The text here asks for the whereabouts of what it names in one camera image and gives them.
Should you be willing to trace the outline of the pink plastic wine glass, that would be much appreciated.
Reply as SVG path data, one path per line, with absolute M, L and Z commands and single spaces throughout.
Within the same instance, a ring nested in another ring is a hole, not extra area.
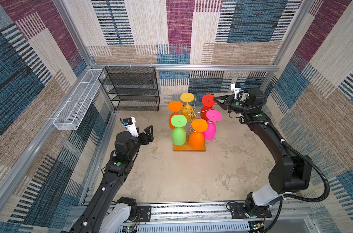
M 203 132 L 206 141 L 211 141 L 216 135 L 216 123 L 222 119 L 222 114 L 217 110 L 209 110 L 206 112 L 208 129 Z

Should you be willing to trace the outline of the orange front wine glass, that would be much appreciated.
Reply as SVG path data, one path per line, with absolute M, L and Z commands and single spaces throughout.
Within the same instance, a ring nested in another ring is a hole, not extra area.
M 189 146 L 193 150 L 200 150 L 205 143 L 203 132 L 208 129 L 208 124 L 205 120 L 197 118 L 191 123 L 193 133 L 190 134 Z

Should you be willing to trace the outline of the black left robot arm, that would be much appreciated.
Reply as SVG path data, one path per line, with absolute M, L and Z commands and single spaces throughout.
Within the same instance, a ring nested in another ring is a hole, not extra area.
M 118 230 L 127 220 L 137 217 L 136 200 L 122 197 L 116 203 L 112 212 L 106 216 L 113 198 L 126 181 L 141 145 L 147 145 L 154 140 L 153 126 L 144 129 L 137 137 L 128 131 L 116 136 L 115 150 L 105 166 L 99 188 L 90 203 L 73 224 L 70 233 L 107 233 Z

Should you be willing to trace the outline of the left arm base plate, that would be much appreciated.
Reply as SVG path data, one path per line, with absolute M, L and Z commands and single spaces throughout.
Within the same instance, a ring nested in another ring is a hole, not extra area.
M 150 222 L 152 214 L 152 206 L 150 205 L 138 205 L 136 209 L 131 208 L 129 221 L 130 222 Z

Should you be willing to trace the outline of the red plastic wine glass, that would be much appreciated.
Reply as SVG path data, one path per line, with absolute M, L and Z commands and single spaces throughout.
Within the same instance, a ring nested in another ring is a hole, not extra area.
M 203 107 L 201 108 L 201 112 L 200 112 L 200 117 L 203 120 L 208 121 L 208 118 L 206 117 L 206 114 L 209 110 L 214 109 L 214 105 L 216 104 L 214 101 L 214 96 L 211 94 L 206 94 L 204 95 L 204 97 L 202 98 L 202 104 Z

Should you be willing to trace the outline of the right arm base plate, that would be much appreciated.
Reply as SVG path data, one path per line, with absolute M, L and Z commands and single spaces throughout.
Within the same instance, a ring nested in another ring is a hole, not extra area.
M 232 219 L 271 218 L 269 206 L 246 205 L 244 202 L 228 202 L 227 209 L 231 212 Z

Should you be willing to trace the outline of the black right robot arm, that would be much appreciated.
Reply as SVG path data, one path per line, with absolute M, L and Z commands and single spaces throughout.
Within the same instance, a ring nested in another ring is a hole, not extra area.
M 228 113 L 236 113 L 240 124 L 248 126 L 262 140 L 275 161 L 268 183 L 246 197 L 244 210 L 249 218 L 259 216 L 270 205 L 286 198 L 308 203 L 327 199 L 330 184 L 326 175 L 309 156 L 302 155 L 281 136 L 262 111 L 267 97 L 260 89 L 249 90 L 244 101 L 238 99 L 238 94 L 214 97 L 214 101 Z M 308 189 L 312 171 L 320 176 L 324 184 L 323 193 L 316 198 L 297 196 L 296 192 Z

